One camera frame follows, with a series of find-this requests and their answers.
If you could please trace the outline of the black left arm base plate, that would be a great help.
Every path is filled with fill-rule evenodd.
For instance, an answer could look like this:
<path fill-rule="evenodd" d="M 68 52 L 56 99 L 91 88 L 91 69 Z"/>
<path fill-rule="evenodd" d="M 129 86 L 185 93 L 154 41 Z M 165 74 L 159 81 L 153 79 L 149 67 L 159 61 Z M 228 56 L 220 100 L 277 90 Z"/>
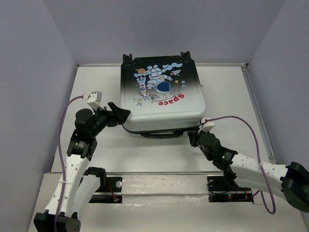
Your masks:
<path fill-rule="evenodd" d="M 99 187 L 90 198 L 89 203 L 122 203 L 121 176 L 107 176 L 105 169 L 89 167 L 84 172 L 84 177 L 95 177 L 99 180 Z"/>

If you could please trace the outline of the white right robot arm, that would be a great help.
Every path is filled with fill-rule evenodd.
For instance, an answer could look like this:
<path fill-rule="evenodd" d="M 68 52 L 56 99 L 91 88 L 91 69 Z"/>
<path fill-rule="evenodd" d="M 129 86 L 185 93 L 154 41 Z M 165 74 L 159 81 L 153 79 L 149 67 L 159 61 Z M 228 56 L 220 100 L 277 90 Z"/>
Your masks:
<path fill-rule="evenodd" d="M 297 162 L 289 165 L 259 162 L 221 145 L 212 133 L 188 132 L 190 145 L 223 171 L 226 189 L 251 188 L 276 195 L 292 207 L 309 211 L 309 172 Z"/>

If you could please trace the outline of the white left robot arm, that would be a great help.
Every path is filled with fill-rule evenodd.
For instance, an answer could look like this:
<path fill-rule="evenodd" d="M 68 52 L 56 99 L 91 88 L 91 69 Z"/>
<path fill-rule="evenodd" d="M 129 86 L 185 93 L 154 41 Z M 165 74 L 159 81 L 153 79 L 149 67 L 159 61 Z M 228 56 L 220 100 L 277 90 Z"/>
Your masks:
<path fill-rule="evenodd" d="M 34 225 L 39 232 L 78 232 L 80 218 L 96 191 L 106 188 L 103 168 L 90 167 L 97 147 L 96 136 L 106 127 L 123 125 L 130 111 L 109 102 L 109 110 L 99 103 L 90 104 L 75 114 L 75 130 L 66 158 L 61 161 L 62 176 L 44 212 L 37 213 Z"/>

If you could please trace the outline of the black space-print kids suitcase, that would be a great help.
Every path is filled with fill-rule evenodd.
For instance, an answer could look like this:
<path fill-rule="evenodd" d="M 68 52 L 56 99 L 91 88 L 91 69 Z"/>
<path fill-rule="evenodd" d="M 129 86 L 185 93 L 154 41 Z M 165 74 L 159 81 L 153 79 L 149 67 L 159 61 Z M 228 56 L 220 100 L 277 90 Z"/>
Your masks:
<path fill-rule="evenodd" d="M 130 110 L 124 129 L 132 134 L 178 133 L 200 126 L 206 112 L 202 85 L 190 52 L 139 57 L 123 55 L 120 107 Z"/>

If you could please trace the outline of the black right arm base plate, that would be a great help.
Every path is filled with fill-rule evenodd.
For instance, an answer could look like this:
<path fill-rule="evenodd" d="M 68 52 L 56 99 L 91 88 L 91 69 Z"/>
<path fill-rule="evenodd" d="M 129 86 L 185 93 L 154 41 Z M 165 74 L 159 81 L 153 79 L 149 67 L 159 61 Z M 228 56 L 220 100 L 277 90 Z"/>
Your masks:
<path fill-rule="evenodd" d="M 254 202 L 251 188 L 241 188 L 220 175 L 208 176 L 208 199 L 210 203 Z"/>

